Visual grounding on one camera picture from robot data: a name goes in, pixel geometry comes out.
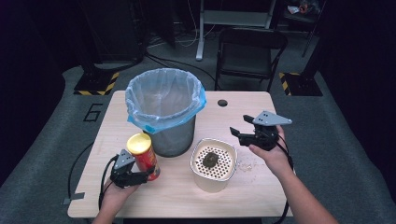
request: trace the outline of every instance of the trash can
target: trash can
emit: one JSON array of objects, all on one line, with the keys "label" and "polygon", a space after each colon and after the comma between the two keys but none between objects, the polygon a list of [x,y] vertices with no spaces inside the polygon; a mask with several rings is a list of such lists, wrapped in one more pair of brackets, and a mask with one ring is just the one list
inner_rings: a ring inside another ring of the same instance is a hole
[{"label": "trash can", "polygon": [[205,89],[190,72],[155,69],[130,81],[125,103],[128,121],[151,137],[155,153],[176,157],[192,144],[195,116],[206,104]]}]

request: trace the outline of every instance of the gray floor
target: gray floor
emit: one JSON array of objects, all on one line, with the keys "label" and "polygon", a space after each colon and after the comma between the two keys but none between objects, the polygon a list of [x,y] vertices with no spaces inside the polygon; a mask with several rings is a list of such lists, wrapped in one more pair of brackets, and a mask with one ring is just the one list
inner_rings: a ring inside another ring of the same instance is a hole
[{"label": "gray floor", "polygon": [[[288,33],[289,45],[278,72],[302,72],[312,49],[301,58],[305,34]],[[190,63],[206,70],[213,77],[216,68],[216,38],[206,40],[204,59],[195,61],[197,42],[189,47],[166,44],[148,48],[151,54]],[[103,67],[119,64],[106,63]],[[129,81],[150,69],[163,67],[145,58],[139,65],[120,72],[112,92],[125,90]],[[195,74],[208,91],[213,79],[202,71],[180,65]],[[67,177],[78,154],[94,141],[111,94],[79,96],[73,88],[82,75],[80,67],[64,72],[66,88],[35,143],[0,189],[0,223],[86,223],[67,215]],[[396,223],[396,206],[379,171],[367,158],[363,148],[346,121],[320,73],[315,80],[322,97],[287,96],[276,76],[271,95],[280,115],[293,119],[284,126],[297,175],[340,223]],[[262,91],[266,83],[226,77],[220,82],[225,90]],[[97,121],[83,121],[92,104],[100,111]],[[77,162],[72,174],[72,190],[76,187],[89,150]],[[262,223],[273,223],[275,217],[263,217]],[[295,223],[292,217],[284,223]]]}]

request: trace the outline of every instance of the table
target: table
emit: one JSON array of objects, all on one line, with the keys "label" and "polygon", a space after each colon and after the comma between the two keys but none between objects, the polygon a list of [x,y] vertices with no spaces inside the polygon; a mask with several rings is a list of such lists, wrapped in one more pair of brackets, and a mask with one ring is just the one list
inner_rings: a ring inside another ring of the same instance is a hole
[{"label": "table", "polygon": [[276,3],[276,0],[271,0],[270,10],[268,12],[242,12],[205,10],[204,1],[201,0],[200,7],[199,42],[195,56],[196,61],[203,59],[205,45],[204,24],[260,26],[268,29]]},{"label": "table", "polygon": [[[114,92],[99,129],[91,154],[79,180],[70,217],[95,217],[102,173],[107,162],[126,147],[130,136],[142,131],[127,122],[125,92]],[[119,211],[117,217],[280,217],[286,202],[277,178],[265,162],[240,147],[230,126],[241,133],[253,133],[253,125],[243,115],[256,117],[264,109],[274,112],[271,96],[265,91],[207,91],[207,104],[196,116],[191,148],[175,158],[157,156],[160,176],[142,185]],[[218,105],[226,100],[227,106]],[[199,189],[190,167],[191,154],[202,138],[215,138],[233,145],[238,153],[236,170],[228,186],[218,193]]]}]

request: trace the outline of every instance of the blue trash bag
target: blue trash bag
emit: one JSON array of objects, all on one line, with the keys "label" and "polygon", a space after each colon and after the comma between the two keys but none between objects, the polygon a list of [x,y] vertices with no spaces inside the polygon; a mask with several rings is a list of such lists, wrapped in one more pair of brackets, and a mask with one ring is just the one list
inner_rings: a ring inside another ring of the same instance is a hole
[{"label": "blue trash bag", "polygon": [[184,124],[206,104],[201,81],[190,72],[160,68],[129,82],[125,92],[128,121],[148,133]]}]

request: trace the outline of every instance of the red can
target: red can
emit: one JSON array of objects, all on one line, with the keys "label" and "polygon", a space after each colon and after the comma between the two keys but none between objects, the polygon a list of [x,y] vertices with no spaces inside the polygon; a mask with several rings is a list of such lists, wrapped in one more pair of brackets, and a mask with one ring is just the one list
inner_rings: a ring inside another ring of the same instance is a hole
[{"label": "red can", "polygon": [[126,147],[134,156],[137,167],[141,172],[155,167],[154,173],[148,177],[148,181],[155,180],[161,172],[157,158],[151,144],[151,138],[145,133],[137,133],[128,139]]}]

